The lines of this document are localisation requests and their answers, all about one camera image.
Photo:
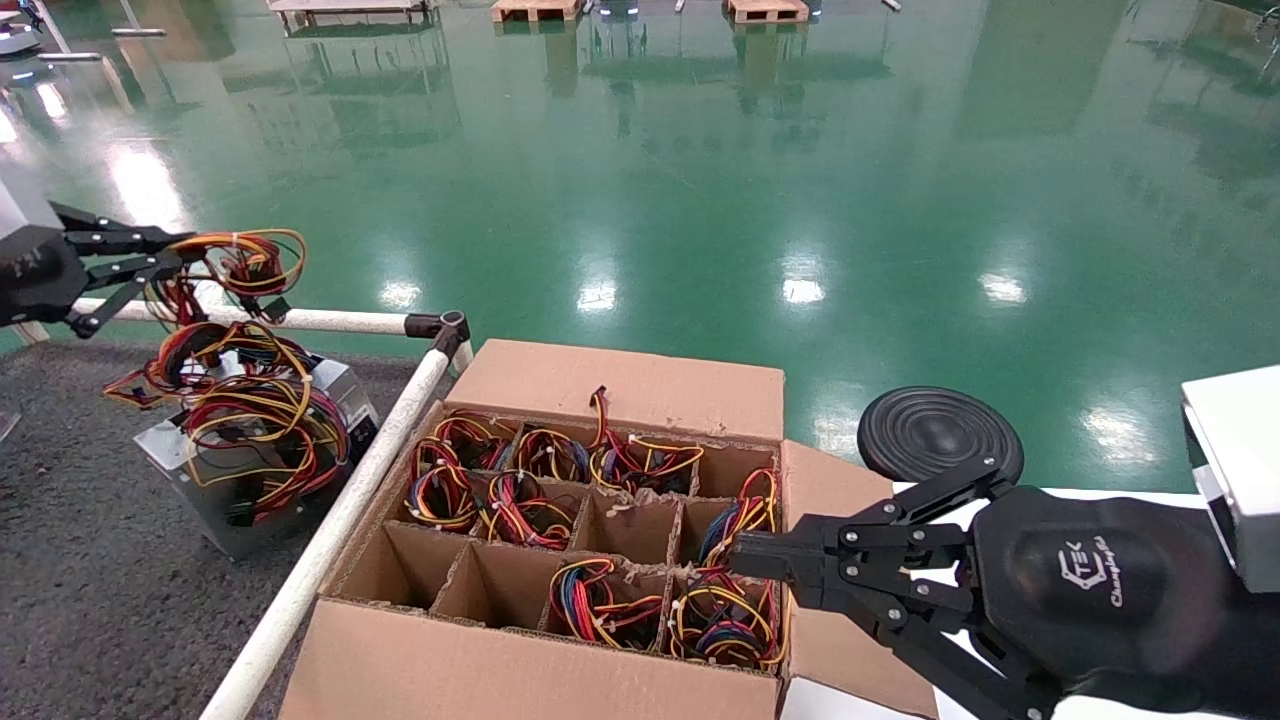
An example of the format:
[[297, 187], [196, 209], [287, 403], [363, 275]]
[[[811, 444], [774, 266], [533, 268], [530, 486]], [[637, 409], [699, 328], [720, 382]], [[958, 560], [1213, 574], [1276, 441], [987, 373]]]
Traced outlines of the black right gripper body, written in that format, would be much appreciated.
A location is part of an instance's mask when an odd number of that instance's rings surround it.
[[979, 656], [1069, 694], [1225, 701], [1236, 582], [1202, 509], [1018, 488], [972, 520]]

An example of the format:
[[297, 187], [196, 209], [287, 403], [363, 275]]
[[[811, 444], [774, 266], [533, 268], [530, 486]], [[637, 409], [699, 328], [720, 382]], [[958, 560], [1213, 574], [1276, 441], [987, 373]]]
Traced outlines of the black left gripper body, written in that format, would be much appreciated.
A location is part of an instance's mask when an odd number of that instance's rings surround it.
[[90, 290], [79, 231], [24, 227], [3, 232], [1, 324], [63, 322]]

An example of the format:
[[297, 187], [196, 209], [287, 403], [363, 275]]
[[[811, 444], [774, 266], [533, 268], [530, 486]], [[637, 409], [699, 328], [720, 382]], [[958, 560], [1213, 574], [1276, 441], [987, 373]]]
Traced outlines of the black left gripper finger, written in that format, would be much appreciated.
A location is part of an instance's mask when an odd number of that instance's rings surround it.
[[132, 225], [61, 202], [51, 202], [51, 208], [64, 227], [67, 256], [78, 263], [84, 258], [151, 256], [160, 252], [173, 252], [187, 263], [201, 259], [200, 249], [179, 247], [182, 242], [192, 240], [195, 233], [170, 233], [157, 225]]
[[[87, 283], [76, 296], [65, 323], [77, 337], [91, 338], [147, 287], [175, 278], [184, 268], [180, 255], [146, 255], [91, 266]], [[82, 307], [90, 293], [109, 288], [114, 292], [93, 309]]]

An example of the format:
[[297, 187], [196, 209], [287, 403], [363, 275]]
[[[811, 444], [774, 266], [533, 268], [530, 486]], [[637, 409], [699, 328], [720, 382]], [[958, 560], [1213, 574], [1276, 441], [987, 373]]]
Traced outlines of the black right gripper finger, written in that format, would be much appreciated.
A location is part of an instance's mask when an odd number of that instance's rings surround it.
[[970, 541], [963, 528], [937, 519], [1001, 495], [997, 461], [969, 459], [850, 518], [805, 514], [783, 533], [742, 530], [728, 568], [794, 589], [819, 588], [828, 578], [869, 587], [893, 573], [947, 569], [966, 557]]
[[1012, 652], [992, 664], [952, 641], [979, 639], [973, 593], [919, 582], [901, 561], [841, 557], [732, 557], [737, 574], [782, 582], [803, 609], [850, 619], [937, 689], [978, 719], [1050, 719], [1061, 685]]

